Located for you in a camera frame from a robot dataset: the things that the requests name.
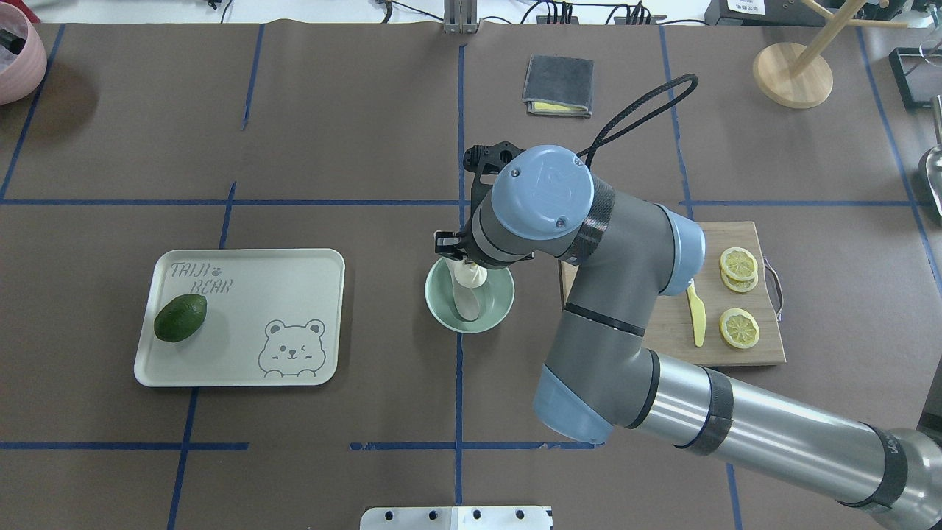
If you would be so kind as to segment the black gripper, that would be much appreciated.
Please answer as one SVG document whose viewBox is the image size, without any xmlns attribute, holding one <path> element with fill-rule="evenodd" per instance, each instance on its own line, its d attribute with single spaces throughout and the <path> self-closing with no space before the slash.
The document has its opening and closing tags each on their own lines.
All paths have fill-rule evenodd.
<svg viewBox="0 0 942 530">
<path fill-rule="evenodd" d="M 434 252 L 450 261 L 467 259 L 485 269 L 507 269 L 533 258 L 533 252 L 511 254 L 501 250 L 488 237 L 481 221 L 468 221 L 461 232 L 435 231 Z"/>
</svg>

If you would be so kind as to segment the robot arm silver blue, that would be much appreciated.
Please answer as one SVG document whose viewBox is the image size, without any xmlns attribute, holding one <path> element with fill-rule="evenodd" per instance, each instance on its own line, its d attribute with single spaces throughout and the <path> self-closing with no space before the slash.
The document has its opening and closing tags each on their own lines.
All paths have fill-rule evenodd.
<svg viewBox="0 0 942 530">
<path fill-rule="evenodd" d="M 615 190 L 586 155 L 555 145 L 470 147 L 471 212 L 435 234 L 451 263 L 492 272 L 552 256 L 575 267 L 533 409 L 562 436 L 616 428 L 830 497 L 891 529 L 940 527 L 940 435 L 882 429 L 775 395 L 650 339 L 657 301 L 693 285 L 702 226 Z"/>
</svg>

